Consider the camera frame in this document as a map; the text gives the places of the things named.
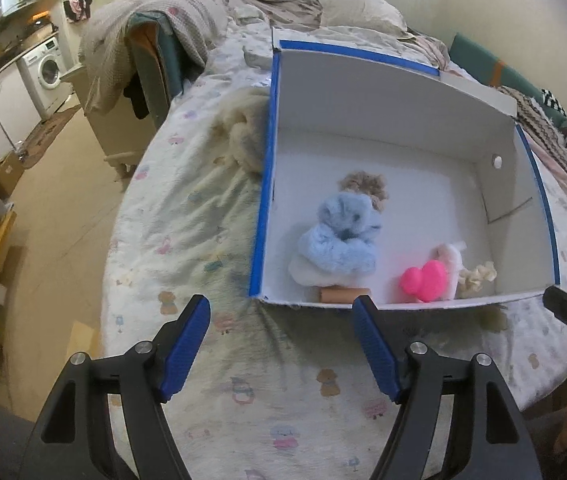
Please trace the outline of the cream satin scrunchie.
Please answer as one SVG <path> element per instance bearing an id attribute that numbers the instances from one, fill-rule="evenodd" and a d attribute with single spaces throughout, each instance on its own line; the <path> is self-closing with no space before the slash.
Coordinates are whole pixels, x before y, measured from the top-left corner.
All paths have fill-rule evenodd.
<path id="1" fill-rule="evenodd" d="M 469 297 L 481 292 L 485 283 L 493 283 L 497 279 L 497 271 L 493 261 L 486 261 L 474 269 L 462 268 L 458 275 L 457 292 L 460 297 Z"/>

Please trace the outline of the orange foam tube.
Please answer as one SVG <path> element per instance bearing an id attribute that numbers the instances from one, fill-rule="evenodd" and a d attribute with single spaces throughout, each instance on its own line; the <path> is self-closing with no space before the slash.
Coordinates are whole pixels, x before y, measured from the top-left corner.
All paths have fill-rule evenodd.
<path id="1" fill-rule="evenodd" d="M 357 297 L 369 295 L 368 288 L 330 286 L 319 290 L 319 301 L 322 304 L 353 304 Z"/>

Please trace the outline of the blue and white cardboard box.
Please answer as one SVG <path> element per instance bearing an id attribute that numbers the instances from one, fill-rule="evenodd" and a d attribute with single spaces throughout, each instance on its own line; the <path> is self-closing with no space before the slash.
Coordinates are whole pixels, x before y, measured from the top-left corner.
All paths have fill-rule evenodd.
<path id="1" fill-rule="evenodd" d="M 297 241 L 351 172 L 387 185 L 376 271 L 358 282 L 377 306 L 413 307 L 402 273 L 443 243 L 463 243 L 468 268 L 497 275 L 464 307 L 540 295 L 560 281 L 543 179 L 504 94 L 433 67 L 315 35 L 273 34 L 270 123 L 249 294 L 319 307 L 293 281 Z"/>

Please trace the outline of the light blue fluffy scrunchie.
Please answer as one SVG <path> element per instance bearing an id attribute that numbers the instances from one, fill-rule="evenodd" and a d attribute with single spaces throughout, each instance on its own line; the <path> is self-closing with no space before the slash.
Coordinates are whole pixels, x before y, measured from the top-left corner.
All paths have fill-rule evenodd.
<path id="1" fill-rule="evenodd" d="M 317 222 L 301 235 L 297 251 L 323 272 L 372 274 L 381 226 L 381 214 L 368 195 L 339 192 L 319 205 Z"/>

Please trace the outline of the cream fluffy plush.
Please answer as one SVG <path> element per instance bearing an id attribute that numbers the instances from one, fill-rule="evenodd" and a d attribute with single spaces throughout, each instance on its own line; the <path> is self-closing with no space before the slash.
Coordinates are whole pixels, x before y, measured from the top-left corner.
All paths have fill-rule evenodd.
<path id="1" fill-rule="evenodd" d="M 270 88 L 244 87 L 220 102 L 211 131 L 228 140 L 228 154 L 249 174 L 262 174 L 266 150 Z"/>

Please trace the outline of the cartoon print bed sheet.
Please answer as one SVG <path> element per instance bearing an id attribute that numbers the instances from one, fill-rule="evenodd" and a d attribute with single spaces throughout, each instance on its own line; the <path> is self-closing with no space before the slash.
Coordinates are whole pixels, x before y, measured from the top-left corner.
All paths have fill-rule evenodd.
<path id="1" fill-rule="evenodd" d="M 248 298 L 261 178 L 237 165 L 211 125 L 228 93 L 266 90 L 259 65 L 270 68 L 270 24 L 229 18 L 222 39 L 173 101 L 125 193 L 102 343 L 121 354 L 175 320 L 192 295 L 206 296 L 212 324 L 185 388 L 163 405 L 192 479 L 368 479 L 398 406 L 379 391 L 349 311 Z M 567 192 L 539 158 L 567 290 Z M 567 326 L 539 298 L 385 318 L 444 356 L 489 353 L 519 408 L 567 378 Z"/>

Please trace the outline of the black white striped cloth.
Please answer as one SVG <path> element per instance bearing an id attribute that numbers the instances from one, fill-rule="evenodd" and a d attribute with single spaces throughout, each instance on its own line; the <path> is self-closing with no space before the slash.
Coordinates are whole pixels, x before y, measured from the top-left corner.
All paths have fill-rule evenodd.
<path id="1" fill-rule="evenodd" d="M 533 98 L 510 87 L 501 86 L 497 90 L 515 99 L 518 123 L 533 141 L 539 159 L 567 192 L 567 136 L 556 128 Z"/>

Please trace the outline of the green cushion with orange stripe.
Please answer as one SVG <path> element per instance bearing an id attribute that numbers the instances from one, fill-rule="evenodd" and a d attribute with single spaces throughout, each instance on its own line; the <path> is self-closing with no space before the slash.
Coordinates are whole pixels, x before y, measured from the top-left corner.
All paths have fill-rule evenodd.
<path id="1" fill-rule="evenodd" d="M 481 84 L 518 90 L 538 102 L 556 128 L 567 130 L 567 112 L 558 99 L 549 90 L 536 87 L 485 47 L 457 32 L 448 53 L 454 63 Z"/>

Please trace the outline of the white kitchen cabinet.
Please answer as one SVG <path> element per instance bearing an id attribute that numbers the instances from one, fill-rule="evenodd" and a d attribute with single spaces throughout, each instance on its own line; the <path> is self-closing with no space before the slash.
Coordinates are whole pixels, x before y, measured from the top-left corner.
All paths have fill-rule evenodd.
<path id="1" fill-rule="evenodd" d="M 0 160 L 18 152 L 41 121 L 16 63 L 0 71 Z"/>

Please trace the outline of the white washing machine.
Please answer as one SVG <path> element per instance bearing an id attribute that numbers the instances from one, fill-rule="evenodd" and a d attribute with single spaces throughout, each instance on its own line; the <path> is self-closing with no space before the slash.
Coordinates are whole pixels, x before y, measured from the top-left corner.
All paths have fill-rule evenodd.
<path id="1" fill-rule="evenodd" d="M 24 52 L 17 66 L 35 108 L 41 118 L 47 120 L 72 93 L 72 86 L 61 80 L 67 67 L 57 36 L 46 38 Z"/>

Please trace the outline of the beige pillow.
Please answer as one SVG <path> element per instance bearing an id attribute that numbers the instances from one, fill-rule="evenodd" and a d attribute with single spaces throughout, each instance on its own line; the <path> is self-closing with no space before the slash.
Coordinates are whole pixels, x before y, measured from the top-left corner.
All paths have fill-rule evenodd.
<path id="1" fill-rule="evenodd" d="M 411 37 L 400 10 L 385 0 L 323 0 L 320 25 L 352 26 L 408 39 Z"/>

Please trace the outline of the grey patterned blanket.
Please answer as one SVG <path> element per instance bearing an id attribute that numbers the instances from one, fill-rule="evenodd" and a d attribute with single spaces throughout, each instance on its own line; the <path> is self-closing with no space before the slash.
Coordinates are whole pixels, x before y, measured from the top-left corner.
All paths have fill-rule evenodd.
<path id="1" fill-rule="evenodd" d="M 254 6 L 258 18 L 268 24 L 317 29 L 323 0 L 116 0 L 99 9 L 83 29 L 78 55 L 87 70 L 86 107 L 106 114 L 130 82 L 136 68 L 125 41 L 126 25 L 134 12 L 159 11 L 171 23 L 189 58 L 206 66 L 209 53 L 225 36 L 230 20 L 237 21 L 239 10 Z M 408 39 L 390 39 L 390 48 L 403 58 L 447 70 L 451 58 L 444 42 L 412 32 Z"/>

